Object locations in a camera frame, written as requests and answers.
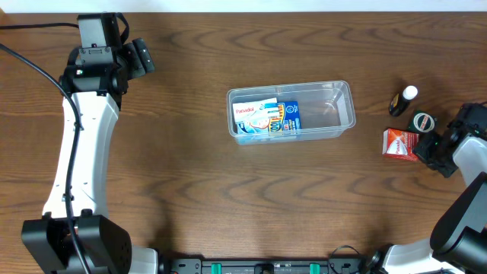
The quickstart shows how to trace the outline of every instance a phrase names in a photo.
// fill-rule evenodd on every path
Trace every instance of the white backdrop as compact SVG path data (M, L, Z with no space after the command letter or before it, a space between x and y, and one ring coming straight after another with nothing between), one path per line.
M487 11L487 0L0 0L23 12Z

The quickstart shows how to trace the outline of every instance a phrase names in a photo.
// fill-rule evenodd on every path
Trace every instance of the green clamp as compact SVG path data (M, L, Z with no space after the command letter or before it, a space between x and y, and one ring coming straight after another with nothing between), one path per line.
M310 263L310 274L320 274L319 263Z
M221 274L221 264L212 263L212 274Z

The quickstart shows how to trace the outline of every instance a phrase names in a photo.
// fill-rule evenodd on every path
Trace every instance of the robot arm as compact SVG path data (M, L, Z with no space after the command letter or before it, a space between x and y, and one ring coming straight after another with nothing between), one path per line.
M119 34L117 18L126 29ZM106 273L157 273L155 250L133 247L129 234L108 219L106 198L110 139L118 120L128 80L154 71L144 40L124 45L129 27L121 14L85 14L78 17L81 47L72 51L59 82L81 116L82 129L73 165L71 197L65 196L65 178L74 137L75 116L64 99L65 127L53 189L39 220L24 222L22 241L45 273L84 272L74 251L73 238L82 245L89 269ZM65 201L73 217L66 218ZM77 235L68 232L75 222Z
M97 96L96 91L77 92L72 95L72 99L80 112L83 125L72 177L73 215L78 217L81 216L81 211L91 210L92 215L108 218L105 190L108 152L112 131L119 117L119 108L109 94ZM66 218L65 175L74 135L74 113L66 99L63 107L65 124L58 170L53 189L43 209L43 215L50 214L51 218Z
M376 273L430 273L487 269L487 107L464 104L441 137L423 136L415 150L431 169L449 177L460 169L466 190L441 217L430 239L394 245L375 258Z

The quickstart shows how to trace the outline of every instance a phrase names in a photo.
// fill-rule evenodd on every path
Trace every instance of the white bottle cap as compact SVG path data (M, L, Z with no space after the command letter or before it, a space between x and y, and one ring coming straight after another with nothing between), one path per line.
M408 86L404 91L403 91L403 97L406 100L412 100L414 97L418 95L418 88L415 86Z

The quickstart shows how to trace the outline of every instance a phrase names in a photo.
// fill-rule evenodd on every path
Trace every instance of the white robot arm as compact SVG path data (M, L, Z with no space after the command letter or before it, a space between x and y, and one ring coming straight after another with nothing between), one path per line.
M483 234L487 222L486 120L487 108L482 104L464 104L444 137L432 133L420 141L421 148L415 151L420 159L446 177L458 167L467 188L437 223L431 238L393 245L384 252L375 272L487 272Z
M78 217L81 216L82 210L91 210L93 215L103 215L108 218L106 198L108 152L112 131L119 118L119 108L109 94L97 96L96 91L74 93L72 99L80 112L83 125L72 175L73 215ZM74 113L66 99L62 105L65 122L58 170L53 189L43 210L43 215L49 213L51 218L66 218L65 177L74 137Z

